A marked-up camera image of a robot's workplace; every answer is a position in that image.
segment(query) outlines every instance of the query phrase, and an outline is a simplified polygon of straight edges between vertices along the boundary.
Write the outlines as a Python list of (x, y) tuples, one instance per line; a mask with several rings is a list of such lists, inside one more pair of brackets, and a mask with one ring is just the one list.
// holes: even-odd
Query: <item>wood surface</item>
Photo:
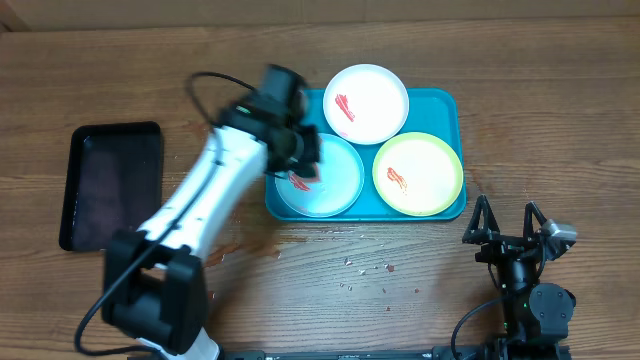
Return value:
[(634, 0), (0, 0), (0, 20), (3, 3), (20, 31), (640, 15)]
[[(505, 234), (521, 232), (529, 200), (577, 227), (577, 245), (543, 275), (577, 296), (565, 342), (575, 358), (637, 359), (639, 39), (639, 18), (4, 33), (0, 358), (82, 358), (72, 336), (101, 294), (102, 254), (57, 244), (77, 127), (158, 122), (166, 198), (205, 135), (182, 90), (191, 72), (258, 84), (264, 64), (277, 63), (323, 87), (349, 65), (375, 63), (407, 87), (455, 97), (467, 210), (437, 223), (281, 223), (258, 181), (208, 262), (210, 335), (227, 350), (269, 352), (447, 344), (460, 317), (497, 296), (486, 266), (474, 262), (478, 248), (460, 242), (485, 193)], [(242, 93), (216, 80), (198, 90), (211, 109)], [(501, 324), (497, 308), (487, 311), (463, 327), (459, 343), (480, 342)], [(94, 320), (85, 343), (132, 340)]]

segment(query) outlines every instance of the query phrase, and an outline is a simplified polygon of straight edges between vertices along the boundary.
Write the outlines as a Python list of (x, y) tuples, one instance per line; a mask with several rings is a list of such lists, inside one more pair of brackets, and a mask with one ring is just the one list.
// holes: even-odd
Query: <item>blue tray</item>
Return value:
[[(398, 134), (418, 131), (439, 137), (453, 148), (464, 168), (458, 111), (453, 97), (440, 89), (407, 89), (407, 92), (409, 93), (409, 116)], [(309, 97), (309, 114), (303, 119), (303, 124), (316, 125), (319, 132), (335, 135), (322, 111), (324, 89), (308, 90), (307, 96)], [(373, 159), (382, 144), (358, 145), (351, 143), (351, 145), (362, 157), (365, 179), (360, 197), (347, 211), (328, 218), (311, 218), (300, 215), (282, 201), (278, 195), (274, 178), (267, 177), (265, 202), (269, 212), (276, 218), (285, 221), (444, 221), (458, 217), (467, 205), (466, 182), (463, 182), (462, 191), (456, 201), (439, 214), (417, 217), (394, 210), (382, 200), (371, 177)]]

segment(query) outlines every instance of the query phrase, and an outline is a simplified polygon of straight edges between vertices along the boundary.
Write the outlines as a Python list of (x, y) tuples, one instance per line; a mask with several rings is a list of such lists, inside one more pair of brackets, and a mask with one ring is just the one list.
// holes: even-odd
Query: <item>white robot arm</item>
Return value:
[[(114, 235), (105, 253), (104, 295), (78, 327), (77, 351), (100, 356), (156, 349), (160, 359), (218, 358), (218, 345), (202, 327), (209, 303), (202, 264), (229, 212), (256, 178), (265, 171), (289, 170), (315, 176), (317, 131), (300, 124), (304, 85), (298, 74), (270, 65), (259, 89), (220, 112), (221, 127), (209, 135), (171, 199), (137, 232)], [(142, 272), (152, 267), (165, 270), (164, 280)], [(85, 349), (82, 332), (100, 307), (105, 322), (147, 347)]]

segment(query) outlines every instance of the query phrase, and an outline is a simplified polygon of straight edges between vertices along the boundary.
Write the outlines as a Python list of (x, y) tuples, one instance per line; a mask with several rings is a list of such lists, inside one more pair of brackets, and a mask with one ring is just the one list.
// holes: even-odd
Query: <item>white plate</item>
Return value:
[(354, 65), (331, 79), (323, 109), (336, 134), (355, 144), (372, 145), (400, 131), (409, 115), (409, 95), (391, 71), (378, 65)]
[(292, 171), (276, 179), (285, 204), (309, 217), (329, 217), (347, 210), (364, 186), (364, 165), (353, 146), (335, 135), (320, 134), (320, 139), (316, 179), (302, 179)]
[(392, 208), (412, 216), (447, 209), (462, 190), (460, 158), (441, 139), (405, 133), (387, 141), (373, 161), (373, 183)]

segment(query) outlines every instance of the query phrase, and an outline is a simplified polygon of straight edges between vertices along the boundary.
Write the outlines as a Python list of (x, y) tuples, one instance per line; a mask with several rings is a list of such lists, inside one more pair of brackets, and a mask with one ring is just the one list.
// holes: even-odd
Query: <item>wooden table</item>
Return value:
[[(529, 200), (577, 227), (578, 244), (543, 275), (577, 296), (566, 342), (575, 358), (637, 359), (639, 18), (3, 33), (0, 358), (82, 358), (72, 335), (101, 293), (102, 254), (57, 244), (74, 129), (158, 122), (166, 198), (205, 135), (184, 78), (214, 70), (258, 84), (269, 62), (313, 87), (349, 65), (376, 63), (407, 87), (449, 91), (470, 204), (446, 223), (287, 224), (269, 215), (258, 181), (206, 269), (217, 304), (208, 330), (226, 349), (447, 344), (464, 313), (497, 296), (474, 262), (478, 248), (460, 242), (485, 193), (506, 234), (520, 233)], [(242, 92), (216, 80), (199, 91), (212, 109)], [(465, 325), (459, 343), (482, 341), (501, 324), (499, 309), (487, 311)], [(131, 342), (100, 320), (85, 339), (92, 348)]]

